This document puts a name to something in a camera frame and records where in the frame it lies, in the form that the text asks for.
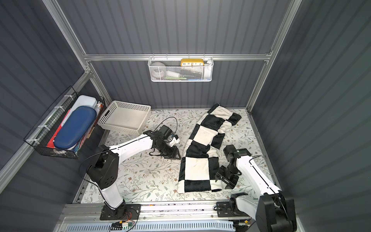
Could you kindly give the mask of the black white checkered pillowcase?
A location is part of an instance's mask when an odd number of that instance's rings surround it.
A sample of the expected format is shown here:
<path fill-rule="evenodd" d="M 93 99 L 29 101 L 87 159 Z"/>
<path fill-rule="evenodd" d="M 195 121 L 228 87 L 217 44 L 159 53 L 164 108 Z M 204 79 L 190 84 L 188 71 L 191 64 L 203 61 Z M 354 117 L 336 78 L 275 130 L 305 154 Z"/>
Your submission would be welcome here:
<path fill-rule="evenodd" d="M 241 116 L 220 104 L 212 106 L 196 123 L 181 155 L 177 192 L 218 192 L 223 189 L 216 179 L 219 154 L 225 133 Z"/>

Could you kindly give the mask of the white perforated plastic basket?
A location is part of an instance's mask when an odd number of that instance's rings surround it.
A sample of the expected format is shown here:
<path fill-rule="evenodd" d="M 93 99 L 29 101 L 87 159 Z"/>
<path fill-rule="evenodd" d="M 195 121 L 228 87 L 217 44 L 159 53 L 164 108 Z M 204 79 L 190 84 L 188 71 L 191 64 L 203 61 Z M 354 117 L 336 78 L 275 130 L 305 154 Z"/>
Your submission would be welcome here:
<path fill-rule="evenodd" d="M 98 125 L 105 130 L 140 135 L 151 115 L 151 106 L 112 101 L 101 114 Z"/>

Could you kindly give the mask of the white tape roll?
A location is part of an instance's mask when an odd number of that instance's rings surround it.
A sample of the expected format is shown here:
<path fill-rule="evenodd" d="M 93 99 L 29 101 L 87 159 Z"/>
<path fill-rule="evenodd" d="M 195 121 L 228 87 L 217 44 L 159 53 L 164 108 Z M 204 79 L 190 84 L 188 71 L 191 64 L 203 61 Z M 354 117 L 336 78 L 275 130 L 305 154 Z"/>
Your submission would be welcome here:
<path fill-rule="evenodd" d="M 149 66 L 150 75 L 152 79 L 162 79 L 166 75 L 166 65 L 161 62 L 153 62 Z"/>

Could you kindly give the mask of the yellow clock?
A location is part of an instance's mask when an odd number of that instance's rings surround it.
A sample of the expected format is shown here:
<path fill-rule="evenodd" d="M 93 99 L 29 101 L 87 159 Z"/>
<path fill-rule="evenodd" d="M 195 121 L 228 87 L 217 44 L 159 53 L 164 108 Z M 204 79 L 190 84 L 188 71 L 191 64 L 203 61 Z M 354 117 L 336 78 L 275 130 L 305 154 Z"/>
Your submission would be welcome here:
<path fill-rule="evenodd" d="M 203 67 L 204 60 L 196 58 L 181 59 L 181 67 Z"/>

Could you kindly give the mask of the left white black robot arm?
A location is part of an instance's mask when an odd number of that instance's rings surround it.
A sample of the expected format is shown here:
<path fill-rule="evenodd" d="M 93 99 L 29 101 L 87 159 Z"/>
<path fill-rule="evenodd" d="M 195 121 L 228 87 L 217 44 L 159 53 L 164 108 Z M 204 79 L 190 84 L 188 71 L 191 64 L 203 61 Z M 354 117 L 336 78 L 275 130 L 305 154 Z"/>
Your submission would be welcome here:
<path fill-rule="evenodd" d="M 158 151 L 160 157 L 180 160 L 180 152 L 176 146 L 180 139 L 169 127 L 163 125 L 159 130 L 145 131 L 128 142 L 107 147 L 99 146 L 93 155 L 86 173 L 91 182 L 98 186 L 106 206 L 116 210 L 125 205 L 116 184 L 119 165 L 128 158 L 151 149 Z"/>

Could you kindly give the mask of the white flat plastic box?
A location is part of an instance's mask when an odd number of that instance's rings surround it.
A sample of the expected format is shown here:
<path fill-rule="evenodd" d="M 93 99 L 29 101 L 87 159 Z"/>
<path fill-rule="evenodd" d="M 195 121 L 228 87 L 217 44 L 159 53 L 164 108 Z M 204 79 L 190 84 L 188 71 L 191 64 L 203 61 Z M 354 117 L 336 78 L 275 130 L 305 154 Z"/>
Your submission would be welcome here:
<path fill-rule="evenodd" d="M 76 102 L 73 104 L 73 106 L 69 109 L 66 116 L 64 117 L 63 121 L 61 122 L 60 126 L 63 127 L 63 125 L 66 123 L 70 115 L 74 110 L 76 110 L 80 106 L 87 106 L 94 108 L 97 104 L 97 100 L 94 97 L 86 96 L 86 95 L 80 95 Z"/>

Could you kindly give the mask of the white ventilated front panel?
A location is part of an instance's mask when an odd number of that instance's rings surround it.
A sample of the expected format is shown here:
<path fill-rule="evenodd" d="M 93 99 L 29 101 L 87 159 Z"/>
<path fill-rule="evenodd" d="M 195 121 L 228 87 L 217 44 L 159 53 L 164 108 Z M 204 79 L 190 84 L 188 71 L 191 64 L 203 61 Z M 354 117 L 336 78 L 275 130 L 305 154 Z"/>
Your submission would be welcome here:
<path fill-rule="evenodd" d="M 199 220 L 199 221 L 148 221 L 138 222 L 135 226 L 123 225 L 121 230 L 113 228 L 109 222 L 70 223 L 63 232 L 234 232 L 232 221 Z"/>

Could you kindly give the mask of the white mesh hanging basket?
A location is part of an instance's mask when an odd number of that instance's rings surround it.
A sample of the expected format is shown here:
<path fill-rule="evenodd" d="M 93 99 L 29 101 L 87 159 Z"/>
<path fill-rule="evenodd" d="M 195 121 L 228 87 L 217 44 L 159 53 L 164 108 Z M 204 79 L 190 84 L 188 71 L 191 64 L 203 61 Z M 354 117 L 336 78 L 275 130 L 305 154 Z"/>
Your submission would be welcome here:
<path fill-rule="evenodd" d="M 181 59 L 171 60 L 170 58 L 165 58 L 160 60 L 160 58 L 151 57 L 148 60 L 148 67 L 153 62 L 161 62 L 166 65 L 167 71 L 162 79 L 152 79 L 151 75 L 150 79 L 153 82 L 210 82 L 213 76 L 214 59 L 210 57 L 203 60 L 203 67 L 181 67 Z"/>

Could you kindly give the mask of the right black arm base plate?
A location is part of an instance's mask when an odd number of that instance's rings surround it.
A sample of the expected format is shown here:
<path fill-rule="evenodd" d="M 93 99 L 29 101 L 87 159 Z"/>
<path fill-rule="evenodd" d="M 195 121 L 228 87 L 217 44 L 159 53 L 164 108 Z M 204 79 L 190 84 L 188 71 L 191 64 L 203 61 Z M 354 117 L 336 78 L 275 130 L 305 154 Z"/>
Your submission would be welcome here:
<path fill-rule="evenodd" d="M 239 211 L 230 202 L 217 202 L 214 207 L 219 218 L 228 217 L 249 217 L 246 213 Z"/>

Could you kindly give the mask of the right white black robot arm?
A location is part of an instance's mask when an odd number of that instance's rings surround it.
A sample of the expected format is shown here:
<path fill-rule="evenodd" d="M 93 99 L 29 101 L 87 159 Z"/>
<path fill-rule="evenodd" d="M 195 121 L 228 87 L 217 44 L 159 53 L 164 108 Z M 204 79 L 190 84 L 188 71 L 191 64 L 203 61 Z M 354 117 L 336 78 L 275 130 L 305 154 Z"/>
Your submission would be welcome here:
<path fill-rule="evenodd" d="M 216 180 L 226 184 L 227 189 L 236 187 L 240 176 L 250 182 L 257 197 L 246 193 L 232 194 L 227 202 L 217 202 L 214 210 L 218 217 L 250 217 L 253 225 L 261 232 L 295 232 L 297 220 L 293 197 L 277 187 L 259 169 L 253 156 L 246 148 L 227 145 L 224 154 L 228 166 L 221 166 Z"/>

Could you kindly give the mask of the blue oval zip case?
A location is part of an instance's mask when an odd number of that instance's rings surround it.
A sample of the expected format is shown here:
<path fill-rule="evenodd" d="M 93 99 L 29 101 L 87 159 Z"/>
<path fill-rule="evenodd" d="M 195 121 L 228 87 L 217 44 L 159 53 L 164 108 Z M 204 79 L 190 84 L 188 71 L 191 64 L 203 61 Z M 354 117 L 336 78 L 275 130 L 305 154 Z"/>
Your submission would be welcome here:
<path fill-rule="evenodd" d="M 74 110 L 55 138 L 55 147 L 73 148 L 91 127 L 96 116 L 97 112 L 91 107 L 80 106 Z"/>

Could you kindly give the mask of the red flat folder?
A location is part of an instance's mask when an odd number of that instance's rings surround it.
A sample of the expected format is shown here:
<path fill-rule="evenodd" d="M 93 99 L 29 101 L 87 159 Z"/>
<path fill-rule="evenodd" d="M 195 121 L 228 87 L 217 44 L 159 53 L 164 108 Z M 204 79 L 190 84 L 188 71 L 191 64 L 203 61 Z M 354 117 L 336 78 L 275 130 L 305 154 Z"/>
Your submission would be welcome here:
<path fill-rule="evenodd" d="M 63 125 L 65 124 L 65 122 L 67 121 L 68 117 L 70 116 L 70 109 L 68 110 L 66 116 L 63 118 L 62 122 L 60 123 L 60 125 L 58 126 L 57 130 L 55 131 L 55 133 L 53 134 L 53 136 L 51 137 L 51 139 L 48 141 L 46 147 L 47 148 L 55 148 L 55 145 L 54 145 L 54 141 L 55 141 L 55 138 L 57 137 L 59 131 L 62 129 Z"/>

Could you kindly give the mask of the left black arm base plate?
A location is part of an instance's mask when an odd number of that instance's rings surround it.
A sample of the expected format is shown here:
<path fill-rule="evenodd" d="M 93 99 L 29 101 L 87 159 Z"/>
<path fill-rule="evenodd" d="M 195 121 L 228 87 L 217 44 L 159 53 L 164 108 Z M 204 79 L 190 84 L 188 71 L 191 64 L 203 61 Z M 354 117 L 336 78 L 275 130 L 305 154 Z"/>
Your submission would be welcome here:
<path fill-rule="evenodd" d="M 124 205 L 115 210 L 111 209 L 107 205 L 104 205 L 101 210 L 100 220 L 137 220 L 140 212 L 140 204 Z"/>

